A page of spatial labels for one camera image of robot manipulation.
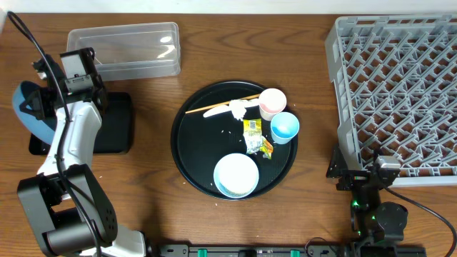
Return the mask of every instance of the small cup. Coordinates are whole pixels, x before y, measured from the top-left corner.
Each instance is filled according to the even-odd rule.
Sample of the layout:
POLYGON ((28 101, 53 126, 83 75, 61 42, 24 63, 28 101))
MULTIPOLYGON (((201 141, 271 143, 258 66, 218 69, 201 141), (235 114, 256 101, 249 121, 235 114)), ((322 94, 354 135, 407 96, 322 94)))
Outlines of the small cup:
POLYGON ((300 123, 295 115, 283 112, 273 117, 270 127, 271 138, 275 143, 285 144, 297 135, 300 123))
POLYGON ((286 104, 286 95, 279 89, 266 89, 258 97, 260 115, 266 121, 282 112, 286 104))

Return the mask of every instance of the black round tray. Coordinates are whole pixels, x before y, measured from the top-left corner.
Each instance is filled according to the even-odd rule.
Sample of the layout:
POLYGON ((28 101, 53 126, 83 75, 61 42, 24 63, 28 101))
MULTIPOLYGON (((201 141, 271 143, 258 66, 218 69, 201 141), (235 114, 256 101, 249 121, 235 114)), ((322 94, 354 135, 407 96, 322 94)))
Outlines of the black round tray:
MULTIPOLYGON (((265 88, 247 81, 222 81, 197 91, 181 107, 171 129, 171 152, 179 171, 198 190, 220 199, 235 200, 219 192, 214 185, 213 172, 217 162, 230 153, 246 154, 243 123, 230 111, 204 118, 205 111, 185 114, 211 104, 239 99, 261 93, 265 88)), ((246 109, 245 119, 260 119, 258 107, 246 109)), ((271 160, 263 153, 249 154, 257 164, 258 185, 248 196, 236 200, 260 196, 276 186, 292 167, 297 152, 297 136, 289 143, 273 143, 270 122, 262 119, 262 131, 274 150, 271 160)))

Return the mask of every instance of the wooden chopstick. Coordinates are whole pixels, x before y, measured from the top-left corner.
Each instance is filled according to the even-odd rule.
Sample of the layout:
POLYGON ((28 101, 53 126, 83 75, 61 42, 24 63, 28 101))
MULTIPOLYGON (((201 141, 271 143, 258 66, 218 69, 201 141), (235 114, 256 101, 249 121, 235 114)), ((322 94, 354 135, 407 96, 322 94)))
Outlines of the wooden chopstick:
MULTIPOLYGON (((247 96, 247 97, 243 97, 239 100, 249 100, 249 99, 254 99, 254 98, 257 98, 258 96, 260 96, 260 94, 256 94, 256 95, 253 95, 253 96, 247 96)), ((210 105, 210 106, 206 106, 206 107, 201 107, 201 108, 198 108, 198 109, 194 109, 194 110, 190 110, 190 111, 186 111, 186 114, 190 114, 190 113, 193 113, 193 112, 196 112, 196 111, 203 111, 203 110, 208 110, 208 109, 211 109, 211 108, 214 108, 216 106, 221 106, 221 105, 224 105, 224 104, 229 104, 230 101, 225 101, 223 103, 219 103, 219 104, 213 104, 213 105, 210 105)))

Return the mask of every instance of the yellow packet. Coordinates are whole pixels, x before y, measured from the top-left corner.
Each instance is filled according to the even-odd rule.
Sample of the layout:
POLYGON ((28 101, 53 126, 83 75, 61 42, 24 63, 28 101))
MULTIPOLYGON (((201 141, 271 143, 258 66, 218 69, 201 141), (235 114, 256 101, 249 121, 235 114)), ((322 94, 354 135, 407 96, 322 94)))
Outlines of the yellow packet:
POLYGON ((262 120, 243 120, 243 136, 246 142, 247 154, 262 151, 263 157, 271 159, 273 146, 262 136, 262 120))

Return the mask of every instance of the gray dish rack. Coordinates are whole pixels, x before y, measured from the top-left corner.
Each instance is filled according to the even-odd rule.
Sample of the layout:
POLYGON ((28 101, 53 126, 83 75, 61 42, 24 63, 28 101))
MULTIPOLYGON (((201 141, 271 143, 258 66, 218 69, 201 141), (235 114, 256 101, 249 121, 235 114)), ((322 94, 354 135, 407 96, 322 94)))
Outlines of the gray dish rack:
POLYGON ((457 15, 340 17, 325 45, 348 167, 380 148, 394 186, 457 185, 457 15))

